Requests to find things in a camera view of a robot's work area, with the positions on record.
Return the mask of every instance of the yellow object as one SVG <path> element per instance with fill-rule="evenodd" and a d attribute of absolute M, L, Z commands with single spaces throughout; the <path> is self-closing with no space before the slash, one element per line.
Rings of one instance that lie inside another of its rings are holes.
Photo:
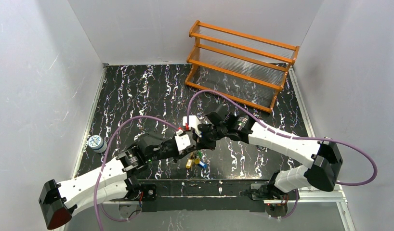
<path fill-rule="evenodd" d="M 193 165 L 193 160 L 192 159 L 188 159 L 187 163 L 185 164 L 185 168 L 190 169 L 192 165 Z"/>

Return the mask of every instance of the marble surface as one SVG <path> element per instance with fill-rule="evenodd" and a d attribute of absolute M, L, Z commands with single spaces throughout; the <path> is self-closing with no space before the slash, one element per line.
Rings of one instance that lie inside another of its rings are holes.
<path fill-rule="evenodd" d="M 108 66 L 90 135 L 102 136 L 111 146 L 112 156 L 119 154 L 141 135 L 150 131 L 162 132 L 167 138 L 173 136 L 174 132 L 167 126 L 142 119 L 123 128 L 116 140 L 109 140 L 115 129 L 132 116 L 156 116 L 179 126 L 186 114 L 187 104 L 196 92 L 196 89 L 184 84 L 190 69 L 191 65 L 188 64 Z M 248 90 L 255 94 L 254 84 L 246 85 L 241 92 Z M 224 100 L 217 96 L 202 95 L 193 102 L 192 115 L 207 121 L 204 112 L 215 109 L 220 103 L 224 103 Z M 230 110 L 237 113 L 234 107 L 230 107 Z M 278 95 L 271 114 L 253 108 L 248 110 L 276 128 L 299 136 L 307 136 L 289 77 L 286 79 L 283 91 Z M 194 167 L 192 170 L 187 170 L 185 168 L 187 158 L 183 158 L 178 163 L 167 159 L 151 163 L 149 169 L 140 173 L 138 178 L 269 179 L 276 170 L 287 170 L 299 165 L 298 162 L 272 150 L 231 141 L 229 138 L 218 141 L 214 151 L 202 152 L 203 161 L 207 164 L 206 169 Z M 99 167 L 101 161 L 101 155 L 87 147 L 77 176 Z"/>

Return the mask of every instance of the black wire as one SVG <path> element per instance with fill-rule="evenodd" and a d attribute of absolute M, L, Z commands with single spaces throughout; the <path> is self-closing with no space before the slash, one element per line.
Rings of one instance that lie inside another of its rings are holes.
<path fill-rule="evenodd" d="M 140 212 L 140 210 L 134 210 L 134 211 L 131 213 L 131 215 L 128 217 L 128 219 L 131 218 L 131 216 L 132 216 L 135 212 Z"/>

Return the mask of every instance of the robotic arm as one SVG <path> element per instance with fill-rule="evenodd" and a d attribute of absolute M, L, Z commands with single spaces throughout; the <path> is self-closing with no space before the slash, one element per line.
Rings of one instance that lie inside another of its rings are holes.
<path fill-rule="evenodd" d="M 197 150 L 214 150 L 216 141 L 224 137 L 270 148 L 302 163 L 291 170 L 275 172 L 267 184 L 246 190 L 247 194 L 255 195 L 259 200 L 280 199 L 301 187 L 314 186 L 327 192 L 334 189 L 343 162 L 335 143 L 282 138 L 264 129 L 248 115 L 234 116 L 224 106 L 219 106 L 206 117 L 211 124 L 202 124 L 194 115 L 190 116 L 187 124 L 184 117 L 185 131 L 179 129 L 165 141 L 161 134 L 145 134 L 107 162 L 98 186 L 97 202 L 129 197 L 137 191 L 144 192 L 144 201 L 155 200 L 156 189 L 140 185 L 135 177 L 147 169 L 149 162 L 167 158 L 176 162 Z M 71 180 L 59 183 L 50 180 L 44 184 L 39 204 L 48 229 L 66 224 L 74 215 L 93 205 L 94 183 L 99 173 L 100 168 L 97 168 Z"/>

